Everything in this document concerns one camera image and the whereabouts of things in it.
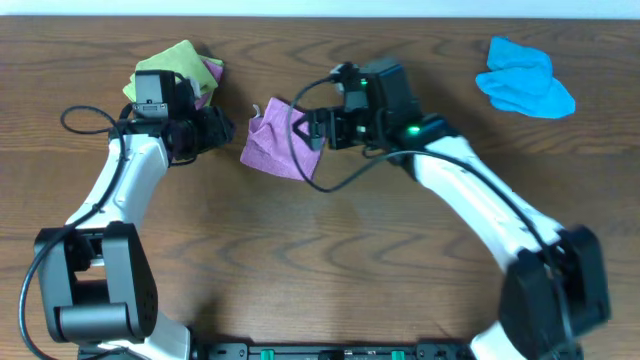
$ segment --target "green light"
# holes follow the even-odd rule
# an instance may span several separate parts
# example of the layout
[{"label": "green light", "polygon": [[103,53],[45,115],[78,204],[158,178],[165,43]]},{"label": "green light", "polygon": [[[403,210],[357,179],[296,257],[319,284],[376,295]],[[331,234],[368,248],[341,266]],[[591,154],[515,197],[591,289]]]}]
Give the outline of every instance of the green light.
[{"label": "green light", "polygon": [[407,131],[409,132],[409,134],[411,135],[417,135],[420,132],[420,127],[419,126],[410,126]]}]

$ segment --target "wooden table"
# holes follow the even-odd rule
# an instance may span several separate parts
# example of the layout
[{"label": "wooden table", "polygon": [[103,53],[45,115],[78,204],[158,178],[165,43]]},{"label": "wooden table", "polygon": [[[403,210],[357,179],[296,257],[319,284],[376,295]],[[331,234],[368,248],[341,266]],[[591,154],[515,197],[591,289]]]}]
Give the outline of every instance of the wooden table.
[{"label": "wooden table", "polygon": [[[542,49],[577,113],[545,121],[493,109],[474,83],[494,35]],[[160,309],[210,338],[256,342],[470,339],[496,318],[502,275],[446,204],[382,165],[333,194],[242,165],[251,104],[291,99],[335,64],[384,55],[407,67],[425,111],[445,114],[515,191],[567,226],[587,224],[606,257],[614,319],[587,336],[589,359],[640,356],[640,23],[538,20],[0,18],[0,357],[29,358],[18,289],[42,227],[61,225],[103,166],[104,136],[58,116],[117,114],[136,62],[189,39],[226,61],[215,102],[233,144],[171,169],[140,229]],[[331,87],[304,106],[338,104]],[[107,125],[76,117],[76,126]],[[327,152],[318,181],[364,163]],[[37,284],[28,324],[47,352]]]}]

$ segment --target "cable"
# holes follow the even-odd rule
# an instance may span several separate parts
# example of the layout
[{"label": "cable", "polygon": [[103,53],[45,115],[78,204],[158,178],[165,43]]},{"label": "cable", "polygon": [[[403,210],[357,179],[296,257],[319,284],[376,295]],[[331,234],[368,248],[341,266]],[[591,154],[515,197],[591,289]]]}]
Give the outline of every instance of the cable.
[{"label": "cable", "polygon": [[109,185],[107,186],[107,189],[105,190],[100,200],[98,200],[98,202],[95,203],[91,207],[91,210],[89,210],[86,214],[82,215],[80,218],[78,218],[71,224],[65,225],[60,231],[58,231],[55,235],[53,235],[51,240],[49,240],[49,242],[34,257],[33,261],[31,262],[31,265],[29,266],[29,269],[27,270],[27,274],[24,277],[24,281],[22,282],[22,287],[20,288],[20,300],[18,305],[18,324],[20,327],[20,335],[22,336],[22,340],[24,341],[27,348],[35,356],[37,356],[40,359],[46,359],[46,360],[51,360],[54,358],[42,352],[42,350],[40,350],[36,346],[36,344],[33,342],[33,340],[31,339],[31,336],[29,335],[29,332],[27,331],[25,308],[27,303],[27,293],[29,292],[29,285],[31,284],[31,280],[33,280],[33,276],[35,275],[36,270],[38,269],[38,266],[40,266],[44,258],[51,251],[51,249],[53,249],[58,243],[60,243],[60,241],[64,240],[64,238],[73,230],[75,230],[75,228],[78,225],[87,221],[89,218],[95,215],[98,211],[100,211],[102,206],[104,206],[104,204],[109,199],[109,196],[111,195],[116,185],[118,184],[118,181],[120,180],[120,176],[122,175],[122,172],[124,170],[124,165],[126,160],[126,147],[124,143],[124,136],[122,135],[122,132],[120,131],[120,129],[118,129],[116,121],[106,112],[98,108],[95,108],[93,106],[85,106],[85,105],[72,106],[66,109],[60,115],[60,124],[62,124],[62,127],[64,127],[66,130],[74,134],[82,134],[82,135],[100,134],[110,130],[109,128],[109,129],[100,129],[100,130],[94,130],[94,131],[84,131],[84,130],[76,130],[69,127],[65,121],[66,116],[71,112],[77,111],[77,110],[88,110],[88,111],[95,112],[97,114],[102,115],[105,119],[107,119],[111,123],[111,125],[113,126],[113,129],[118,135],[118,140],[120,142],[120,157],[118,159],[118,165],[116,166],[116,170],[113,173],[113,177],[111,178],[111,181],[109,182]]},{"label": "cable", "polygon": [[567,300],[567,294],[564,291],[564,288],[562,287],[562,284],[560,283],[560,279],[558,278],[558,276],[556,275],[556,272],[558,270],[558,266],[555,262],[555,260],[553,259],[553,257],[551,256],[550,250],[549,250],[549,245],[547,245],[543,240],[542,237],[540,236],[540,234],[538,233],[538,230],[536,229],[535,225],[533,224],[533,222],[531,221],[531,219],[529,219],[529,217],[524,214],[522,212],[522,210],[505,194],[502,192],[502,190],[500,190],[490,179],[488,179],[484,174],[482,174],[480,171],[478,171],[476,168],[474,168],[472,165],[458,160],[454,157],[451,156],[447,156],[444,154],[440,154],[437,152],[432,152],[429,150],[400,150],[400,151],[395,151],[395,152],[391,152],[385,155],[379,155],[377,157],[374,157],[372,160],[370,160],[366,165],[362,166],[360,169],[358,169],[357,171],[355,171],[353,174],[351,174],[350,176],[348,176],[346,179],[344,179],[342,182],[338,183],[337,185],[330,187],[330,188],[324,188],[321,187],[319,185],[317,185],[315,182],[313,182],[313,180],[311,180],[309,177],[307,177],[307,175],[304,173],[304,171],[302,170],[302,168],[300,167],[300,163],[298,162],[298,158],[296,157],[296,153],[295,153],[295,149],[293,148],[293,139],[291,136],[291,115],[293,113],[293,109],[295,108],[295,106],[298,104],[298,102],[300,101],[300,99],[302,98],[302,96],[304,96],[304,94],[309,91],[310,89],[326,83],[326,82],[330,82],[332,81],[333,78],[332,76],[314,81],[313,83],[305,86],[297,95],[296,97],[293,99],[293,101],[291,102],[291,105],[289,106],[289,110],[287,112],[287,140],[289,142],[289,151],[291,152],[291,157],[293,159],[293,163],[295,164],[296,168],[298,169],[298,173],[300,173],[300,176],[304,179],[304,181],[309,184],[311,187],[313,187],[314,189],[323,192],[323,193],[332,193],[335,191],[338,191],[340,189],[342,189],[343,187],[345,187],[346,185],[348,185],[349,183],[351,183],[353,180],[357,179],[360,175],[364,174],[365,172],[371,170],[374,166],[389,160],[391,158],[397,157],[397,156],[405,156],[405,155],[425,155],[425,156],[430,156],[436,159],[440,159],[440,160],[444,160],[447,161],[451,164],[457,165],[460,168],[462,168],[463,170],[471,173],[472,175],[476,176],[480,181],[482,181],[487,187],[489,187],[489,189],[491,189],[513,212],[514,214],[516,214],[516,216],[518,218],[520,218],[520,221],[522,221],[524,223],[524,225],[526,226],[527,230],[532,234],[532,236],[534,237],[534,239],[536,240],[536,242],[538,243],[538,246],[540,246],[540,249],[542,251],[542,255],[545,259],[545,262],[547,263],[547,265],[550,268],[550,273],[551,273],[551,281],[553,284],[553,287],[555,289],[556,292],[556,296],[558,297],[558,304],[560,307],[560,317],[562,320],[562,326],[564,329],[564,335],[565,335],[565,342],[568,345],[568,351],[570,353],[570,358],[574,359],[576,358],[576,346],[575,346],[575,339],[574,339],[574,334],[573,334],[573,328],[571,327],[571,320],[569,318],[569,303]]}]

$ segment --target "green cloth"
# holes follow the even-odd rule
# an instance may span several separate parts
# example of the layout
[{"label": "green cloth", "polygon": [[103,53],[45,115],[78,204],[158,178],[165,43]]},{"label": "green cloth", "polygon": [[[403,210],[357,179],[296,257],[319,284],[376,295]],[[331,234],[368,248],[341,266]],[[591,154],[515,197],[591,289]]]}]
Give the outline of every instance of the green cloth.
[{"label": "green cloth", "polygon": [[[200,84],[200,93],[212,92],[218,87],[218,82],[211,75],[209,69],[202,63],[202,60],[209,60],[220,66],[224,65],[222,60],[211,59],[200,56],[196,53],[189,40],[183,40],[179,44],[154,55],[147,60],[142,60],[136,65],[138,70],[170,70],[182,74],[185,78],[192,78]],[[136,79],[135,73],[129,77],[131,82],[122,89],[125,95],[132,102],[136,101]]]}]

